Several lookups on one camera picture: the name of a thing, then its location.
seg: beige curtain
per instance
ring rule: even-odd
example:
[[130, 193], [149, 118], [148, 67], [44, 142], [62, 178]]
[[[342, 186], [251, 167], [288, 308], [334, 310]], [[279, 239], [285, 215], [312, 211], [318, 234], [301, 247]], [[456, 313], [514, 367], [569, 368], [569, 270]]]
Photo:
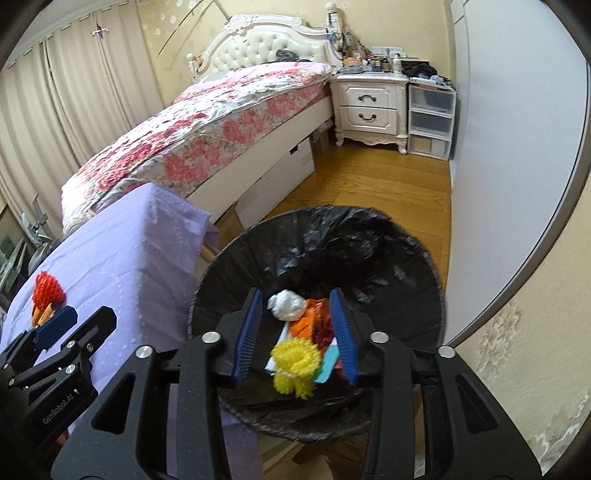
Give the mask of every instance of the beige curtain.
[[13, 214], [33, 220], [39, 194], [50, 227], [61, 232], [61, 186], [76, 160], [51, 97], [45, 46], [36, 44], [0, 75], [0, 192]]
[[162, 108], [135, 2], [74, 20], [0, 75], [0, 193], [31, 219], [39, 193], [58, 234], [61, 186]]

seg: bed frame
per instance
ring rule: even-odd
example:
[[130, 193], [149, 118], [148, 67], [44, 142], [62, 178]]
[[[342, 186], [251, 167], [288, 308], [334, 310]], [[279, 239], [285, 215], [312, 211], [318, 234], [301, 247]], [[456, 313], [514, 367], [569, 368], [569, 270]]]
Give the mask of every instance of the bed frame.
[[[333, 5], [326, 8], [335, 14]], [[199, 58], [187, 55], [189, 72], [197, 83], [212, 73], [273, 61], [282, 48], [300, 58], [342, 66], [323, 28], [310, 28], [298, 17], [235, 15]], [[217, 221], [282, 156], [332, 116], [330, 98], [300, 112], [204, 182], [189, 201], [210, 212], [212, 222]]]

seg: nightstand leg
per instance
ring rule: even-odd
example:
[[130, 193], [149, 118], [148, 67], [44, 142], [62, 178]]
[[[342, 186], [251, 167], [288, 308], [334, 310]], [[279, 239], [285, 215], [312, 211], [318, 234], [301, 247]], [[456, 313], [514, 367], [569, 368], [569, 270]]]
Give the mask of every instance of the nightstand leg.
[[403, 138], [401, 140], [398, 140], [398, 151], [402, 155], [406, 155], [407, 154], [406, 145], [407, 145], [407, 139], [406, 138]]

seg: white nightstand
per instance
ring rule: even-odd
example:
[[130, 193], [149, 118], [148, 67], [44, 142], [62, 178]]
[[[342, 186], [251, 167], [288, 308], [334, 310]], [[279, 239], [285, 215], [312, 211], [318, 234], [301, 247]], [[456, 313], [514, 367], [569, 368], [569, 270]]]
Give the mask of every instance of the white nightstand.
[[407, 152], [408, 77], [395, 73], [333, 75], [330, 78], [337, 146], [346, 138], [366, 145], [396, 143]]

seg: drawer handle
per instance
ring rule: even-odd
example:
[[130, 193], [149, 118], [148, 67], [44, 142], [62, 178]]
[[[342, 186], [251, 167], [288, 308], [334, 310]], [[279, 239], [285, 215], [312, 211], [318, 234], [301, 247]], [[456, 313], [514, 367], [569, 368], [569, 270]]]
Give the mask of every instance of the drawer handle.
[[371, 118], [365, 118], [363, 116], [362, 113], [359, 114], [359, 118], [362, 118], [363, 120], [365, 120], [366, 122], [371, 122], [371, 120], [375, 120], [377, 117], [375, 116], [375, 113], [371, 116]]
[[367, 93], [366, 93], [365, 95], [362, 95], [362, 96], [360, 96], [360, 97], [357, 97], [357, 100], [359, 100], [360, 102], [363, 102], [363, 99], [364, 99], [365, 97], [371, 98], [371, 101], [372, 101], [372, 102], [375, 102], [375, 101], [377, 100], [377, 98], [376, 98], [376, 97], [374, 97], [374, 96], [371, 96], [371, 95], [368, 95]]

